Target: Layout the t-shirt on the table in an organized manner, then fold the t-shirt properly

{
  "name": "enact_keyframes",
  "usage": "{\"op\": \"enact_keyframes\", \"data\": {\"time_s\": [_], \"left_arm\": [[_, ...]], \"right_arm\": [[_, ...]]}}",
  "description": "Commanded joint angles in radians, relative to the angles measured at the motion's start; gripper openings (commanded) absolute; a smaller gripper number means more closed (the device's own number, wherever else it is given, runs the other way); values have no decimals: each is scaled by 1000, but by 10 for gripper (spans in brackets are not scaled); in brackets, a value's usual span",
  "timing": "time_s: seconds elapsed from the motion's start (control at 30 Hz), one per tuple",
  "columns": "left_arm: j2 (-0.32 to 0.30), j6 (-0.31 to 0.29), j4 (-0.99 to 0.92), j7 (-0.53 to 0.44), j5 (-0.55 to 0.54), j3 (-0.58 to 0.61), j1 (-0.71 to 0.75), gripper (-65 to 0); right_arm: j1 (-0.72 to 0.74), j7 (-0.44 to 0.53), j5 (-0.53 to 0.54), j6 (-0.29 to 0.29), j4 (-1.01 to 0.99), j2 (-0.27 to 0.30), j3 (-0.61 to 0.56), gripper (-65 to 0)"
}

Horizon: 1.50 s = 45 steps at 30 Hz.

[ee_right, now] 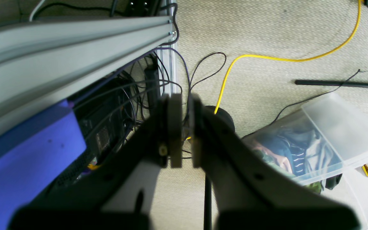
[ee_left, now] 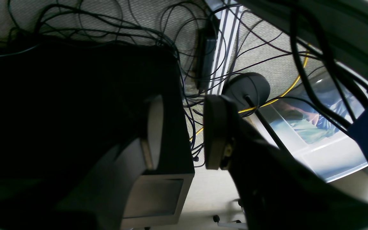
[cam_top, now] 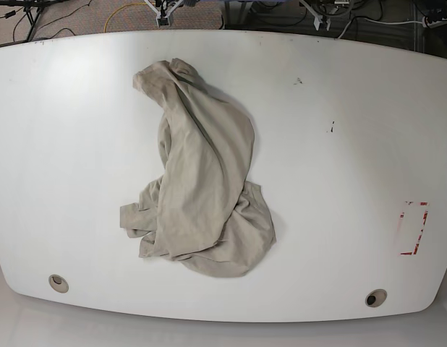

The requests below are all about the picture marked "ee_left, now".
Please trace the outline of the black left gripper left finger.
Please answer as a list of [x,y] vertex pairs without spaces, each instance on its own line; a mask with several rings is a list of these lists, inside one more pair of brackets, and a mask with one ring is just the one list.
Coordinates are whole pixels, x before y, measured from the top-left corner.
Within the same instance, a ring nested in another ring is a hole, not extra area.
[[143,172],[158,167],[163,119],[163,98],[157,95],[149,102],[144,137],[108,150],[57,207],[93,214],[101,230],[120,229],[134,183]]

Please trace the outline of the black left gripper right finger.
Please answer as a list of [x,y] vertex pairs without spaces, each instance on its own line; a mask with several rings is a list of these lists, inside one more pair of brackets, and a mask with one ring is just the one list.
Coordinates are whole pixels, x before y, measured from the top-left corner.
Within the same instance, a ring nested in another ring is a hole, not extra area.
[[368,230],[368,203],[327,184],[268,143],[226,96],[203,106],[206,169],[227,170],[248,230]]

